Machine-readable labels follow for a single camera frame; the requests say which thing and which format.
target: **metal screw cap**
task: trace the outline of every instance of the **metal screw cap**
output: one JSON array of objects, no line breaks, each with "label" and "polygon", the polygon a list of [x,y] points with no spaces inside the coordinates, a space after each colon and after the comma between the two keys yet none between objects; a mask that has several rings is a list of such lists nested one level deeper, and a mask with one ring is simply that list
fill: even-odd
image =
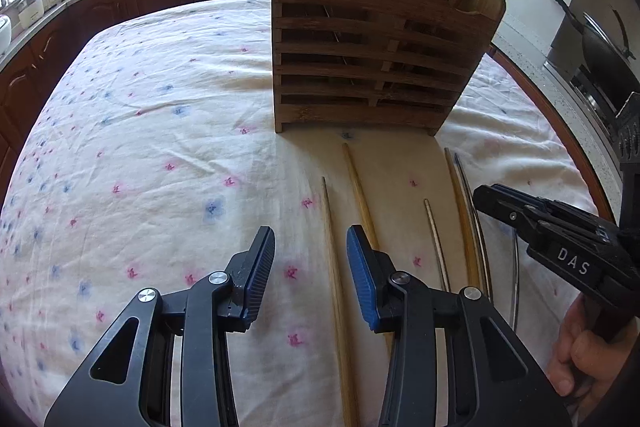
[{"label": "metal screw cap", "polygon": [[391,275],[391,280],[396,284],[407,284],[411,276],[407,272],[395,272]]},{"label": "metal screw cap", "polygon": [[467,299],[471,299],[472,301],[477,301],[482,297],[482,292],[478,288],[474,288],[473,286],[467,286],[464,293],[465,297]]},{"label": "metal screw cap", "polygon": [[138,300],[140,302],[149,302],[156,298],[156,290],[153,288],[145,288],[138,294]]},{"label": "metal screw cap", "polygon": [[224,272],[213,272],[209,275],[209,282],[211,284],[223,284],[227,279],[229,279],[229,276]]}]

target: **wooden utensil holder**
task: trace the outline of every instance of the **wooden utensil holder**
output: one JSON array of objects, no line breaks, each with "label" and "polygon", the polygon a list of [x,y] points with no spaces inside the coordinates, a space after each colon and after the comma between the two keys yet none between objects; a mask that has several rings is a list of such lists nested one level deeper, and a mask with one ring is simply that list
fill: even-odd
[{"label": "wooden utensil holder", "polygon": [[462,0],[458,8],[447,0],[272,0],[271,6],[276,132],[289,123],[397,124],[431,136],[505,10],[504,0]]}]

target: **metal rod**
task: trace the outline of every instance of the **metal rod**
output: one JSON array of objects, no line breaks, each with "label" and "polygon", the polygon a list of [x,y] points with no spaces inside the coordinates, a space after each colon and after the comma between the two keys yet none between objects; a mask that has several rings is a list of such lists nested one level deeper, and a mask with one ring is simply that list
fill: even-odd
[{"label": "metal rod", "polygon": [[444,261],[442,244],[440,243],[440,235],[438,234],[438,229],[436,228],[435,219],[433,219],[433,212],[431,212],[431,205],[429,204],[429,200],[424,200],[424,207],[427,211],[427,218],[429,221],[429,227],[431,229],[431,237],[433,238],[433,246],[436,249],[436,258],[438,260],[438,269],[440,271],[440,282],[442,283],[442,289],[446,292],[450,292],[451,284],[449,282],[447,264]]},{"label": "metal rod", "polygon": [[515,333],[518,327],[518,305],[520,301],[520,248],[518,247],[518,232],[513,230],[513,293],[511,295],[510,326]]},{"label": "metal rod", "polygon": [[471,224],[473,226],[474,236],[476,239],[476,251],[479,252],[478,264],[483,279],[482,282],[484,283],[484,292],[486,293],[489,302],[493,304],[494,289],[491,284],[489,258],[486,254],[486,245],[484,243],[484,234],[482,233],[482,227],[480,226],[480,219],[478,218],[478,212],[476,212],[476,208],[474,207],[473,199],[471,196],[471,188],[469,188],[469,182],[466,179],[465,169],[462,166],[462,162],[460,161],[458,153],[454,153],[453,162],[456,164],[458,172],[460,173],[460,179],[462,180],[462,189],[465,194],[466,207],[468,208],[469,213],[471,213]]}]

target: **pot lid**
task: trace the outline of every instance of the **pot lid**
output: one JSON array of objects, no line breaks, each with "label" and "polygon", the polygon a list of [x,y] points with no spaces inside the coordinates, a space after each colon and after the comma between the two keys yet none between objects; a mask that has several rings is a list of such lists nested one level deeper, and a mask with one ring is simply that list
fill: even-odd
[{"label": "pot lid", "polygon": [[591,28],[597,36],[599,36],[603,41],[605,41],[612,50],[615,52],[628,64],[628,59],[625,58],[625,55],[622,54],[620,49],[609,39],[609,36],[604,32],[602,28],[598,25],[598,23],[591,17],[588,13],[583,13],[584,19],[587,21],[587,26]]}]

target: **pan handle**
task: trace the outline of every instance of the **pan handle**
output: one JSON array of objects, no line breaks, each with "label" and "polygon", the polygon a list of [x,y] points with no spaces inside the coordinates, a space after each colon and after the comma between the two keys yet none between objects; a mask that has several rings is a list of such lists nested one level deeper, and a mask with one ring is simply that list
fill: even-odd
[{"label": "pan handle", "polygon": [[567,4],[563,1],[563,0],[554,0],[556,1],[561,8],[564,10],[564,13],[566,13],[566,16],[569,17],[569,22],[571,23],[571,26],[573,26],[575,29],[577,29],[580,33],[584,33],[584,24],[582,24],[573,14],[573,12],[571,11],[571,9],[567,6]]},{"label": "pan handle", "polygon": [[622,49],[622,56],[625,58],[632,58],[633,60],[636,60],[636,57],[629,49],[629,37],[626,34],[625,23],[622,22],[622,17],[618,13],[618,10],[616,10],[613,6],[611,7],[611,9],[613,10],[613,15],[615,15],[616,19],[618,19],[618,24],[620,24],[620,31],[622,32],[622,45],[624,46],[624,49]]}]

